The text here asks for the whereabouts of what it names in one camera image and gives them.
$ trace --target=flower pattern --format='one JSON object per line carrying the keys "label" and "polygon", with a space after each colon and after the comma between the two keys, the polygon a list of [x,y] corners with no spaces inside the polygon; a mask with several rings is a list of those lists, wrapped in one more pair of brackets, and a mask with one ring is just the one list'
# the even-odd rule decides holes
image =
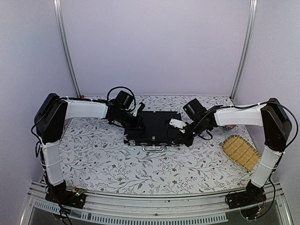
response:
{"label": "flower pattern", "polygon": [[[178,111],[183,121],[190,122],[182,107],[194,98],[207,109],[232,104],[229,97],[137,96],[136,100],[145,103],[145,111]],[[124,129],[106,120],[72,119],[60,142],[67,185],[124,194],[195,194],[244,187],[254,172],[247,172],[221,150],[221,143],[231,135],[253,145],[245,126],[218,127],[209,141],[196,137],[190,147],[167,147],[161,153],[124,145],[123,134]]]}

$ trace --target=metal handle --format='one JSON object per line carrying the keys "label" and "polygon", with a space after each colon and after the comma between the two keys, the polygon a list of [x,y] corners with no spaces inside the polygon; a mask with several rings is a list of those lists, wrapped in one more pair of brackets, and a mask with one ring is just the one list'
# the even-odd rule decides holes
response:
{"label": "metal handle", "polygon": [[143,150],[144,152],[163,152],[164,150],[166,150],[165,145],[162,145],[162,146],[161,146],[161,150],[146,150],[145,147],[146,147],[145,145],[142,145],[142,150]]}

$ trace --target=floral tablecloth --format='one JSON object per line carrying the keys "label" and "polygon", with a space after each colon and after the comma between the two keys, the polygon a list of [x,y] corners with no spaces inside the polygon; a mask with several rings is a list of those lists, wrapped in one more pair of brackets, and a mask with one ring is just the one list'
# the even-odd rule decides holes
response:
{"label": "floral tablecloth", "polygon": [[[136,97],[137,103],[145,103],[145,111],[178,111],[184,121],[189,118],[182,107],[194,98],[207,109],[232,104],[228,97]],[[191,147],[168,147],[162,153],[145,153],[140,146],[124,145],[123,133],[124,129],[106,120],[72,119],[60,143],[67,185],[139,195],[196,194],[246,186],[254,172],[235,164],[220,147],[230,135],[240,135],[253,145],[245,126],[232,130],[218,127],[211,132],[210,141],[196,137]]]}

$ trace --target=white wall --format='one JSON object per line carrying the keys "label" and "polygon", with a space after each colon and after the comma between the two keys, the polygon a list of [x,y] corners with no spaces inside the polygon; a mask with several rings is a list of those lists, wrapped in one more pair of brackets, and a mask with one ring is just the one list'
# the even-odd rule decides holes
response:
{"label": "white wall", "polygon": [[1,1],[0,27],[0,224],[15,225],[42,174],[30,133],[35,113],[50,92],[75,94],[53,1]]}
{"label": "white wall", "polygon": [[68,45],[84,95],[229,96],[249,0],[64,0]]}
{"label": "white wall", "polygon": [[[258,1],[255,26],[236,104],[276,97],[300,120],[300,1]],[[259,149],[262,128],[250,127]],[[300,221],[300,138],[287,150],[275,178],[280,179],[295,224]]]}

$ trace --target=wicker basket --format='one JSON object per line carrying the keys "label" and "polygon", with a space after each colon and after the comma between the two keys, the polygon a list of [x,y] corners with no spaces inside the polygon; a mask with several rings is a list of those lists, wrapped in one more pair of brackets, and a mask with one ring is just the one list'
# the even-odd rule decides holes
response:
{"label": "wicker basket", "polygon": [[261,155],[245,139],[232,135],[222,143],[223,152],[235,163],[249,172],[261,158]]}

